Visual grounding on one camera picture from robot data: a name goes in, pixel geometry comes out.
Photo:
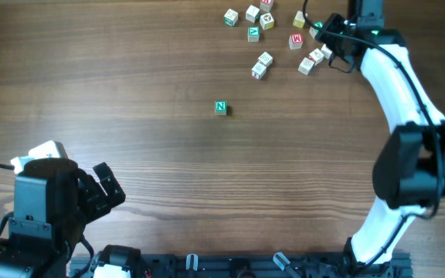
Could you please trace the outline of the wooden block red letter A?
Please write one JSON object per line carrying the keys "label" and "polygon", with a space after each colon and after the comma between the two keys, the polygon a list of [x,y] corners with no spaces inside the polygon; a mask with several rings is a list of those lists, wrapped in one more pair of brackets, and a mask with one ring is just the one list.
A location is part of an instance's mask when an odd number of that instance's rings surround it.
{"label": "wooden block red letter A", "polygon": [[319,49],[315,49],[310,52],[308,58],[314,62],[314,65],[318,65],[324,59],[324,53]]}

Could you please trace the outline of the wooden block green letter N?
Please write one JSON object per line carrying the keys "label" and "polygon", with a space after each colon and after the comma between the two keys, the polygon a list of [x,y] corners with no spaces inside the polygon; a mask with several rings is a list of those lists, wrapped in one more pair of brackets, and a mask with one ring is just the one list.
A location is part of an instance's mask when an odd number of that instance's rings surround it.
{"label": "wooden block green letter N", "polygon": [[227,102],[225,100],[216,100],[215,101],[215,114],[218,116],[227,115]]}

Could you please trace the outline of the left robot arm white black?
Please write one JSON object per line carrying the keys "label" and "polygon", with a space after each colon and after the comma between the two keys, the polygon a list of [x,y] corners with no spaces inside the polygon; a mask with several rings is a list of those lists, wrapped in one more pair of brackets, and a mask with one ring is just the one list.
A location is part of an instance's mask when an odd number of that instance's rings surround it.
{"label": "left robot arm white black", "polygon": [[126,195],[105,163],[94,175],[67,158],[27,163],[15,179],[13,211],[0,223],[0,277],[65,277],[77,244],[89,261],[76,277],[145,277],[138,249],[107,246],[96,255],[83,232],[122,204]]}

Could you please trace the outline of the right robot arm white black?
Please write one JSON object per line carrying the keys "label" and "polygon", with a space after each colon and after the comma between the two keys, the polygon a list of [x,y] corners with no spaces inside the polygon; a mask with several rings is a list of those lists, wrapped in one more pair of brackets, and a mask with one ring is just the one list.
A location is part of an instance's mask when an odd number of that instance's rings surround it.
{"label": "right robot arm white black", "polygon": [[347,16],[309,25],[333,57],[368,80],[389,125],[372,169],[375,201],[338,262],[338,272],[350,277],[399,276],[397,242],[415,219],[432,219],[445,197],[445,116],[418,80],[404,39],[384,22],[381,1],[350,1]]}

